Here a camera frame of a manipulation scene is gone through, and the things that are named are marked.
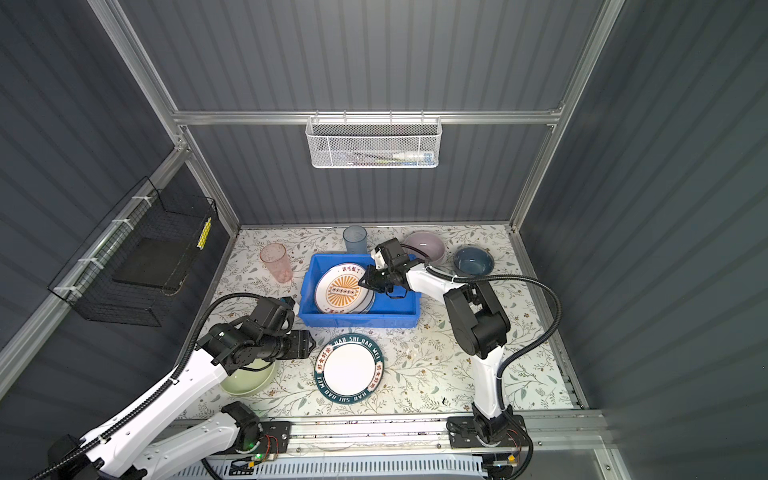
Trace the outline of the blue plastic bin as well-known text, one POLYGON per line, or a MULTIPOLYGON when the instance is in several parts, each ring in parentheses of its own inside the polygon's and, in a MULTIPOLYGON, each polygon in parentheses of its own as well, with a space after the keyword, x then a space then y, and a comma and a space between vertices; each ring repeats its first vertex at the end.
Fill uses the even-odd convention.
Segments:
POLYGON ((315 301, 317 286, 322 277, 342 264, 357 264, 362 270, 374 264, 369 255, 320 253, 312 256, 304 276, 299 301, 299 317, 314 328, 415 328, 421 315, 419 293, 396 287, 391 296, 364 289, 371 300, 370 307, 358 313, 325 313, 315 301))

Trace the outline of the white tube in basket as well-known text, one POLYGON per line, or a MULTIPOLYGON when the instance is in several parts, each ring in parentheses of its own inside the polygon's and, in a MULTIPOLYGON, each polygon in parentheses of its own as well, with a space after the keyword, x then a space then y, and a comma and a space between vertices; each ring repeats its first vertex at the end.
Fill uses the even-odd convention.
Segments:
POLYGON ((394 153, 392 159, 408 165, 431 165, 434 163, 434 153, 432 151, 403 151, 394 153))

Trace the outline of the black pad in basket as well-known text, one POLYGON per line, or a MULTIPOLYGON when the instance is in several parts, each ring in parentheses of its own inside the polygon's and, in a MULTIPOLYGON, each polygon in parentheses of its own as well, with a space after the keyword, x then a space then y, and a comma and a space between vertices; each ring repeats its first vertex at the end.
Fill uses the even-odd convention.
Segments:
POLYGON ((188 245, 181 241, 142 238, 112 275, 118 283, 161 288, 180 266, 188 245))

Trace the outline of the dark blue ceramic bowl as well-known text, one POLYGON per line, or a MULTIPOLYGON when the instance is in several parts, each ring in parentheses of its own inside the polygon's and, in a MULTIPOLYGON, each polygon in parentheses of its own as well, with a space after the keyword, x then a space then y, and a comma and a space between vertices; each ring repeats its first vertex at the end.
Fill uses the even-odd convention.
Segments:
POLYGON ((487 249, 465 245, 453 254, 452 265, 455 274, 460 277, 483 277, 493 272, 495 260, 487 249))

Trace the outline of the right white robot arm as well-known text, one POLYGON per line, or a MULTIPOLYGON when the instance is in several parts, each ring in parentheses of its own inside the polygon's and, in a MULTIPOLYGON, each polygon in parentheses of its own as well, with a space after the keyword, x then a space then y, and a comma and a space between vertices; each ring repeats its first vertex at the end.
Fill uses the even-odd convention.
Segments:
POLYGON ((456 343, 471 357, 475 432, 485 444, 498 442, 509 428, 500 368, 511 323, 490 283, 461 279, 413 260, 370 265, 359 285, 381 294, 402 287, 443 304, 456 343))

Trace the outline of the white plate orange sun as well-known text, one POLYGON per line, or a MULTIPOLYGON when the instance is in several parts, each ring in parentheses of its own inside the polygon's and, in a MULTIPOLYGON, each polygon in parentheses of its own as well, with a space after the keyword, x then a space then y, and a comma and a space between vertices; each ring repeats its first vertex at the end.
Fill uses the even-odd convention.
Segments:
POLYGON ((330 268, 318 281, 314 301, 324 314, 350 314, 365 298, 367 290, 358 285, 366 268, 342 263, 330 268))

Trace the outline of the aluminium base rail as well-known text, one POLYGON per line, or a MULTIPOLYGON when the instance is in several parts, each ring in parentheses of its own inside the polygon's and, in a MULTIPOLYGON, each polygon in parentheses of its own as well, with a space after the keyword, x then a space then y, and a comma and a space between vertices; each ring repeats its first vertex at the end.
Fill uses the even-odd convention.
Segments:
POLYGON ((232 472, 234 454, 211 458, 224 479, 628 479, 598 410, 523 413, 523 428, 484 445, 469 416, 403 414, 289 417, 276 458, 232 472))

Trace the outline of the pink ceramic bowl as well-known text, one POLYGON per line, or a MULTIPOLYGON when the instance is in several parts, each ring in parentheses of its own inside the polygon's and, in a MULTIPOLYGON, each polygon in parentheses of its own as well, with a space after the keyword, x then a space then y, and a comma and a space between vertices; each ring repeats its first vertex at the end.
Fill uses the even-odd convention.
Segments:
POLYGON ((402 241, 403 248, 410 254, 433 264, 440 264, 446 258, 447 249, 444 242, 429 231, 417 231, 402 241))

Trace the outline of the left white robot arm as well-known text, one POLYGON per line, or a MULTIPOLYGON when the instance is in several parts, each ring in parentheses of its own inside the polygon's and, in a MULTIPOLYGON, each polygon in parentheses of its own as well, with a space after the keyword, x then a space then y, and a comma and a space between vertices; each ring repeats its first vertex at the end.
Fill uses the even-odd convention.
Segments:
POLYGON ((239 401, 166 440, 158 435, 212 387, 255 360, 306 359, 316 342, 288 321, 214 325, 180 363, 132 404, 81 437, 66 435, 48 451, 39 473, 51 479, 165 479, 215 453, 275 448, 261 421, 239 401))

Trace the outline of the light green bowl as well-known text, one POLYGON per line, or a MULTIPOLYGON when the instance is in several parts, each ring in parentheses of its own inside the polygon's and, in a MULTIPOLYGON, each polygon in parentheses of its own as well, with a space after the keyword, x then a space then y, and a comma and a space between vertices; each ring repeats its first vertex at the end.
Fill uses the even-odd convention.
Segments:
POLYGON ((228 376, 220 383, 220 387, 232 396, 254 395, 272 382, 276 372, 275 362, 256 359, 228 376))

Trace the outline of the blue plastic cup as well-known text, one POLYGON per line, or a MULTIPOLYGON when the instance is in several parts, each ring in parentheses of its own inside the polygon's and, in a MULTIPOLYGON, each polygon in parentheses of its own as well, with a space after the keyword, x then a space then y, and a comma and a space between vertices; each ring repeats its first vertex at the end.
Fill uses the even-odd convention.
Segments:
POLYGON ((351 255, 367 255, 367 230, 359 225, 351 225, 343 231, 346 252, 351 255))

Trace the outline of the yellow tag on basket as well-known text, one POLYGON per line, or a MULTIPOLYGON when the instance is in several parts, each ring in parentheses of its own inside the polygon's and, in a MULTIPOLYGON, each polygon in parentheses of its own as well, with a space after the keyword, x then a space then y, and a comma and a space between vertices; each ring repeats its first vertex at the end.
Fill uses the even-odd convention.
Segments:
POLYGON ((198 237, 196 248, 199 250, 203 250, 205 248, 207 238, 209 236, 210 230, 212 227, 212 218, 208 217, 205 223, 203 224, 203 227, 200 231, 200 235, 198 237))

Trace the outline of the green rimmed white plate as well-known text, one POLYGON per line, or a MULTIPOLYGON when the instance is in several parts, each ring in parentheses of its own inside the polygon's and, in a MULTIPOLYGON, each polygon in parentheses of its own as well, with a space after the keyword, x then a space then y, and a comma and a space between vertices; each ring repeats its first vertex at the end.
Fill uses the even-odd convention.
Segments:
POLYGON ((335 404, 357 404, 381 384, 385 367, 382 349, 371 338, 347 333, 326 344, 315 362, 314 380, 323 397, 335 404))

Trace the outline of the pink plastic cup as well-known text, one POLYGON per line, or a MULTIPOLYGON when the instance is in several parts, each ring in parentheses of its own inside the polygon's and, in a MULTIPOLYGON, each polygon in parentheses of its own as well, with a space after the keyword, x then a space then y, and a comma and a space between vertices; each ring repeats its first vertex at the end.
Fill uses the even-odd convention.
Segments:
POLYGON ((278 283, 289 283, 293 279, 293 270, 286 247, 281 243, 266 245, 259 255, 272 277, 278 283))

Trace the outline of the white plate clover outline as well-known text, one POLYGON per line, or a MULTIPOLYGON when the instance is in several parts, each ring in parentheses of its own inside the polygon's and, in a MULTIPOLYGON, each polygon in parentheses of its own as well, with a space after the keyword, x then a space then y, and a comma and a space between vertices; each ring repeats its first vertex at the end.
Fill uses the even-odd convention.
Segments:
POLYGON ((373 306, 376 299, 376 293, 368 291, 364 300, 354 309, 350 311, 350 314, 365 314, 373 306))

